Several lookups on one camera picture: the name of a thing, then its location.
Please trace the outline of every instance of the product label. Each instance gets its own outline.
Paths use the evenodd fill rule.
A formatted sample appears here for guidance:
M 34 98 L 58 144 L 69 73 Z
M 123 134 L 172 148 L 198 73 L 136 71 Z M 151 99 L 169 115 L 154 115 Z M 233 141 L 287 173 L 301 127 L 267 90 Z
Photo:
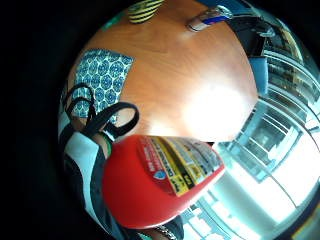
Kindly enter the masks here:
M 196 139 L 144 136 L 140 141 L 147 172 L 163 190 L 177 196 L 222 164 L 209 145 Z

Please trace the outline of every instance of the striped object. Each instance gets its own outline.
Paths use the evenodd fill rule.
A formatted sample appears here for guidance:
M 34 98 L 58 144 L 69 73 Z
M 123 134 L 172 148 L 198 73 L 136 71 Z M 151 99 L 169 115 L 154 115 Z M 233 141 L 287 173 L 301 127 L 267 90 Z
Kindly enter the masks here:
M 132 23 L 143 23 L 153 17 L 164 0 L 144 0 L 128 8 L 129 20 Z

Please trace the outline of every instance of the chair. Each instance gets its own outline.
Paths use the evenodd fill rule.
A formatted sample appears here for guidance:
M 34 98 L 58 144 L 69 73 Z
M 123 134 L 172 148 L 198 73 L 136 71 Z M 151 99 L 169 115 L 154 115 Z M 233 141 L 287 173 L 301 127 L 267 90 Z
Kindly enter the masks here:
M 264 56 L 252 56 L 248 57 L 248 60 L 256 81 L 258 94 L 267 94 L 269 79 L 267 58 Z

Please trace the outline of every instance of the bag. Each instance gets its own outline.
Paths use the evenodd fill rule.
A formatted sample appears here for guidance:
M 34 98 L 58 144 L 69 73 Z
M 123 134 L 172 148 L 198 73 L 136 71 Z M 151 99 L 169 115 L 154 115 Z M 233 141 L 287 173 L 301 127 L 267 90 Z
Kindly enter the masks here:
M 67 101 L 74 91 L 80 88 L 87 89 L 90 97 L 76 97 L 67 106 Z M 137 124 L 137 107 L 131 103 L 117 102 L 97 114 L 92 89 L 85 83 L 75 85 L 65 96 L 63 95 L 59 106 L 58 144 L 71 189 L 81 206 L 106 233 L 117 240 L 140 239 L 134 231 L 127 231 L 117 223 L 104 204 L 101 194 L 103 167 L 111 154 L 112 143 Z M 81 101 L 89 104 L 89 110 L 85 126 L 78 131 L 72 123 L 72 111 Z M 134 110 L 134 115 L 129 122 L 116 127 L 109 120 L 125 108 Z M 108 145 L 107 156 L 102 147 L 93 140 L 97 134 L 102 135 Z

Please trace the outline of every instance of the yellow label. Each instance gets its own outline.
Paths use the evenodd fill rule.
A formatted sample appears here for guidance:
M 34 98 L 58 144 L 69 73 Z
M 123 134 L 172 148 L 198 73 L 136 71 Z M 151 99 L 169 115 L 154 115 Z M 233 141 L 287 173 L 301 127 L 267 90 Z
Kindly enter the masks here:
M 189 191 L 209 176 L 219 164 L 209 146 L 194 139 L 150 137 L 169 182 L 177 196 Z

